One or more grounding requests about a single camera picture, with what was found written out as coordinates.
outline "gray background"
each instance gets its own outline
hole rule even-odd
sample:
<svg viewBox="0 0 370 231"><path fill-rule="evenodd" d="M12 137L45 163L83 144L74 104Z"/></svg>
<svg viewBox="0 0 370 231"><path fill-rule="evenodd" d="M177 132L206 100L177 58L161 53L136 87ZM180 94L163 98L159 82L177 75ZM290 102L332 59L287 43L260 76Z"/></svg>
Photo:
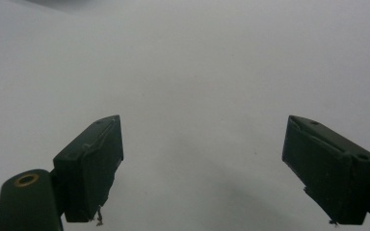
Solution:
<svg viewBox="0 0 370 231"><path fill-rule="evenodd" d="M289 115L370 150L370 1L0 0L0 187L115 114L98 230L335 230L281 150Z"/></svg>

